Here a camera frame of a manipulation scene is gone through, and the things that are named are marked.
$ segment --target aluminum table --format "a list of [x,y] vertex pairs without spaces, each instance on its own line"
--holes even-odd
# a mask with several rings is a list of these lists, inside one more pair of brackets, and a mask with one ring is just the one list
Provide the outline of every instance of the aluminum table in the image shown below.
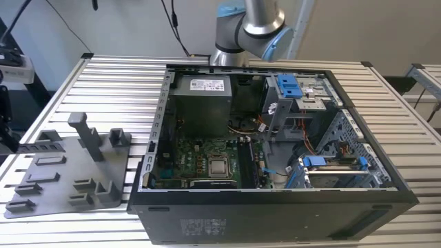
[[[123,202],[113,209],[22,219],[0,215],[0,244],[17,247],[147,247],[135,215],[125,213],[137,162],[145,153],[165,64],[206,64],[205,58],[98,56],[78,61],[21,142],[39,130],[74,135],[70,112],[86,112],[99,133],[123,128],[133,135]],[[372,67],[360,63],[250,60],[251,67],[331,70],[382,149],[407,181],[420,204],[359,242],[227,244],[210,247],[441,247],[441,137],[399,97]],[[0,212],[13,195],[31,156],[10,155],[0,167]]]

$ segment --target blue plastic latch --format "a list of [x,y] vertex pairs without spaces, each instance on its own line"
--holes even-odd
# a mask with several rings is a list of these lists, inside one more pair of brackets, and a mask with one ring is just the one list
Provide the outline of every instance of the blue plastic latch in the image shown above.
[[303,167],[308,167],[308,166],[310,166],[308,158],[303,158]]
[[263,171],[263,172],[267,172],[267,173],[277,174],[277,171],[274,171],[273,169],[262,168],[262,171]]
[[324,166],[326,161],[323,157],[307,157],[310,166]]
[[364,157],[359,157],[358,162],[359,162],[359,170],[364,171],[367,169],[367,160],[364,159]]
[[277,84],[284,98],[300,98],[303,93],[298,87],[296,80],[292,75],[279,74],[277,76]]

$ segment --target label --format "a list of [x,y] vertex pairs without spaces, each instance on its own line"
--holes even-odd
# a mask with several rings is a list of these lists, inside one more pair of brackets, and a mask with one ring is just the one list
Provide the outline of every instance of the label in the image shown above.
[[190,90],[223,91],[223,80],[191,79]]
[[258,130],[259,132],[263,132],[265,128],[266,128],[266,125],[265,125],[265,124],[259,124],[257,130]]
[[226,219],[181,219],[181,231],[185,236],[222,236]]
[[291,167],[290,167],[290,166],[287,166],[287,167],[284,168],[284,171],[286,171],[286,173],[288,174],[288,173],[290,173],[290,171],[291,171]]
[[307,92],[307,93],[312,93],[314,92],[312,89],[310,89],[310,88],[302,88],[302,90],[303,90],[303,92]]

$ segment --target gray bracket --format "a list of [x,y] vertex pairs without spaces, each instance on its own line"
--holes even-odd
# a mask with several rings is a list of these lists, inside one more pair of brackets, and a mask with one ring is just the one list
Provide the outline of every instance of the gray bracket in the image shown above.
[[79,137],[61,138],[53,130],[41,132],[35,144],[54,144],[61,149],[34,155],[6,204],[6,219],[121,204],[131,136],[122,129],[98,135],[85,119],[83,113],[71,113],[69,118]]

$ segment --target blue drive bracket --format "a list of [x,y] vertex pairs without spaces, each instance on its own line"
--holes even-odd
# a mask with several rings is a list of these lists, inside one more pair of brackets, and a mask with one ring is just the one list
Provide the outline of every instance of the blue drive bracket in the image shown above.
[[277,76],[277,85],[284,98],[300,98],[303,96],[292,75],[279,74]]

